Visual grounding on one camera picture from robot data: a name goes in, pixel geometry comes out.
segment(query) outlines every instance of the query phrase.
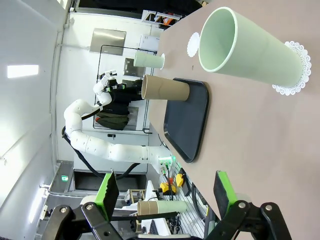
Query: black tray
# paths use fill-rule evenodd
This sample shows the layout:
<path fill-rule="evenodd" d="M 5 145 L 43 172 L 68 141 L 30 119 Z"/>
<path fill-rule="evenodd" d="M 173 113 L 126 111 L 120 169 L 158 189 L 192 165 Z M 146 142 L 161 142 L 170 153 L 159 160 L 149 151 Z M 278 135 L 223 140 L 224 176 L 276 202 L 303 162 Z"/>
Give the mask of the black tray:
<path fill-rule="evenodd" d="M 186 101 L 168 100 L 163 130 L 166 139 L 186 163 L 195 160 L 205 127 L 209 105 L 209 92 L 202 81 L 175 78 L 189 84 Z"/>

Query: green cup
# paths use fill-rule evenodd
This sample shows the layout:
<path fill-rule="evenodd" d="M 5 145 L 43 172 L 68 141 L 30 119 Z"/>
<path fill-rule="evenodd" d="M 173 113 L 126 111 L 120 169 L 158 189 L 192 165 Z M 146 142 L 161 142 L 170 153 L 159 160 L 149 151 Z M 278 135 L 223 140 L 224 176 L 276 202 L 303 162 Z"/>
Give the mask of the green cup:
<path fill-rule="evenodd" d="M 165 55 L 162 56 L 147 54 L 137 51 L 134 56 L 133 66 L 162 69 L 165 65 Z"/>
<path fill-rule="evenodd" d="M 295 52 L 228 7 L 216 9 L 205 21 L 198 55 L 207 72 L 284 87 L 295 85 L 303 72 Z"/>

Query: brown tabletop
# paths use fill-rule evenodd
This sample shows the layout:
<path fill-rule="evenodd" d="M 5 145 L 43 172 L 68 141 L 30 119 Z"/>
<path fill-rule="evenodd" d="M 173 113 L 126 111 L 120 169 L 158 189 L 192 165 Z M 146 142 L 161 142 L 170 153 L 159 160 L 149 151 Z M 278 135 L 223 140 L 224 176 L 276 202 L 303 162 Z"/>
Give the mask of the brown tabletop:
<path fill-rule="evenodd" d="M 271 85 L 204 71 L 187 44 L 209 14 L 227 6 L 282 42 L 304 45 L 311 76 L 300 93 L 280 95 Z M 154 74 L 206 82 L 210 105 L 198 158 L 185 163 L 164 136 L 166 100 L 150 101 L 151 124 L 218 213 L 215 172 L 227 171 L 237 193 L 253 204 L 279 205 L 293 239 L 319 239 L 320 216 L 320 1 L 214 0 L 161 35 L 164 69 Z M 241 239 L 248 239 L 241 234 Z"/>

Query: black metal rack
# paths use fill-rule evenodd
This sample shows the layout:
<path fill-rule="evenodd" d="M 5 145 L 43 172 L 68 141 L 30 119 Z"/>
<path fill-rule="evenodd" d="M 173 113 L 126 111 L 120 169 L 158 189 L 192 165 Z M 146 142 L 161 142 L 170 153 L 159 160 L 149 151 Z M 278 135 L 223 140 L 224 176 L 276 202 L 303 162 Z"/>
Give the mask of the black metal rack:
<path fill-rule="evenodd" d="M 115 47 L 115 48 L 123 48 L 123 49 L 131 49 L 131 50 L 136 50 L 136 51 L 144 51 L 144 52 L 149 52 L 153 53 L 153 55 L 157 54 L 157 51 L 151 51 L 151 50 L 145 50 L 145 49 L 140 49 L 140 48 L 133 48 L 133 47 L 126 47 L 126 46 L 116 46 L 116 45 L 102 45 L 100 49 L 100 56 L 99 56 L 99 63 L 98 63 L 98 70 L 96 74 L 96 83 L 98 82 L 98 75 L 99 75 L 99 70 L 100 70 L 100 62 L 101 62 L 101 54 L 102 54 L 102 49 L 103 47 Z M 151 75 L 154 74 L 154 68 L 151 68 Z M 97 103 L 97 96 L 94 96 L 94 104 Z M 145 101 L 145 111 L 144 111 L 144 117 L 143 117 L 143 125 L 141 130 L 128 130 L 128 131 L 137 131 L 137 132 L 144 132 L 145 134 L 152 134 L 152 132 L 149 132 L 150 128 L 146 128 L 146 123 L 147 123 L 147 117 L 148 117 L 148 107 L 149 107 L 149 100 L 147 99 Z M 101 129 L 101 128 L 96 128 L 95 127 L 95 120 L 93 120 L 92 124 L 94 129 Z"/>

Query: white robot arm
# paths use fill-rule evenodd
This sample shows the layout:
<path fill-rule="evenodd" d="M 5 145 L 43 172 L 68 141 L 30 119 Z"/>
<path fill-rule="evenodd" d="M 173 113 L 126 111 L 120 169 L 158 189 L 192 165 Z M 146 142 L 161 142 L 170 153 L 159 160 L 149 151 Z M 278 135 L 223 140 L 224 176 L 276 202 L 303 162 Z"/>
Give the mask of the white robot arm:
<path fill-rule="evenodd" d="M 112 77 L 114 70 L 107 71 L 101 81 L 96 83 L 93 91 L 100 104 L 94 106 L 82 99 L 74 101 L 64 111 L 65 133 L 70 139 L 73 148 L 80 152 L 89 153 L 107 160 L 116 162 L 131 162 L 140 164 L 152 164 L 154 169 L 160 174 L 161 168 L 165 164 L 172 165 L 171 152 L 164 146 L 138 146 L 113 144 L 97 137 L 89 136 L 82 132 L 82 119 L 85 114 L 91 114 L 97 110 L 102 110 L 103 106 L 111 103 L 112 98 L 109 92 L 104 92 L 106 78 Z"/>

